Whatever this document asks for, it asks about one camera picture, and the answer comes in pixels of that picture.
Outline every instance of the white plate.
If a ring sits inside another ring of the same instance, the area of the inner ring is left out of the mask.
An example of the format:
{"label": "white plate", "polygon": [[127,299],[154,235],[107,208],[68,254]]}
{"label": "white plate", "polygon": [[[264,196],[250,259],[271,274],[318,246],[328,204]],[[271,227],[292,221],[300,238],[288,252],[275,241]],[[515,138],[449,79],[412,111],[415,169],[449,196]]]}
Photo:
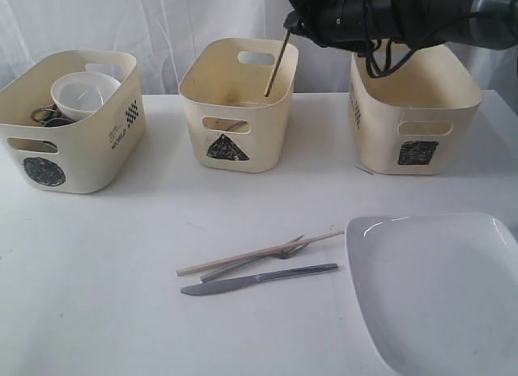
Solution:
{"label": "white plate", "polygon": [[518,245],[486,214],[356,218],[356,297],[381,357],[404,376],[518,375]]}

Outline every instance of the white tablecloth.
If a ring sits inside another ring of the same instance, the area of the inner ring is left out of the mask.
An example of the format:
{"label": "white tablecloth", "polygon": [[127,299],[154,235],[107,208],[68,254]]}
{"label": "white tablecloth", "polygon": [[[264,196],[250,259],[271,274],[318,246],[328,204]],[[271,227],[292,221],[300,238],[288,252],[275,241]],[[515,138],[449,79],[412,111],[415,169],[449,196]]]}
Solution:
{"label": "white tablecloth", "polygon": [[295,95],[280,163],[204,168],[174,95],[116,180],[80,196],[28,187],[0,157],[0,374],[391,374],[355,301],[343,237],[240,274],[338,262],[339,272],[195,298],[175,269],[343,229],[354,217],[480,211],[518,234],[518,117],[493,92],[448,172],[355,168],[344,94]]}

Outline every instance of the butter knife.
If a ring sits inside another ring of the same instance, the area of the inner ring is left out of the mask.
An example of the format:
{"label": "butter knife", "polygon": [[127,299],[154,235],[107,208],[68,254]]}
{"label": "butter knife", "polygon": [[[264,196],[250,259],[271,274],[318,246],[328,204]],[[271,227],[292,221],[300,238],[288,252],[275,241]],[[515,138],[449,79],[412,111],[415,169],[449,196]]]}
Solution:
{"label": "butter knife", "polygon": [[310,267],[293,268],[284,271],[260,273],[250,277],[237,277],[235,279],[225,279],[222,281],[211,281],[201,283],[200,285],[190,285],[180,290],[187,295],[213,295],[243,289],[250,285],[258,285],[267,281],[276,281],[279,279],[289,279],[291,277],[301,277],[305,275],[314,275],[316,273],[331,272],[338,269],[337,264],[321,264]]}

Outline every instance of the fork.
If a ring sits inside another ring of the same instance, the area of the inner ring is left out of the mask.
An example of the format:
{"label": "fork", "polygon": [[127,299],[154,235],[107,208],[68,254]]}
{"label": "fork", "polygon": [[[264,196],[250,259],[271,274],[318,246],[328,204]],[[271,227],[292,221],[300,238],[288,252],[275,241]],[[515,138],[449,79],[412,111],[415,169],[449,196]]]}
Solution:
{"label": "fork", "polygon": [[[295,239],[290,240],[289,243],[299,241],[303,237],[304,237],[304,235],[301,235]],[[264,259],[266,257],[276,257],[277,259],[281,259],[281,260],[290,259],[291,257],[295,256],[297,253],[299,253],[302,249],[304,249],[308,245],[309,245],[309,243],[301,245],[300,247],[289,248],[289,249],[286,249],[285,251],[275,252],[275,253],[265,255],[265,256],[258,256],[258,257],[254,257],[252,259],[238,261],[237,263],[230,263],[230,264],[222,266],[221,268],[217,268],[213,271],[210,271],[210,272],[206,273],[205,275],[202,275],[200,277],[200,281],[202,281],[202,283],[207,283],[208,281],[213,281],[214,279],[217,279],[218,277],[221,277],[224,274],[229,273],[230,271],[234,271],[240,267],[243,267],[247,264],[251,264],[254,261]]]}

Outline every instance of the white curtain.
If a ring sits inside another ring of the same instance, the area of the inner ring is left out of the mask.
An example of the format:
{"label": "white curtain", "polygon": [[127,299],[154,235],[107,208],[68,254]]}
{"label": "white curtain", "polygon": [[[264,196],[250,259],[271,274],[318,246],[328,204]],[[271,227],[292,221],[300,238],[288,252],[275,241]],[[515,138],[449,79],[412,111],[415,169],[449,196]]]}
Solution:
{"label": "white curtain", "polygon": [[[138,58],[142,90],[174,94],[178,78],[213,40],[281,39],[287,0],[0,0],[0,88],[63,49],[113,49]],[[346,91],[350,54],[294,36],[295,91]],[[452,46],[483,88],[518,110],[516,49]]]}

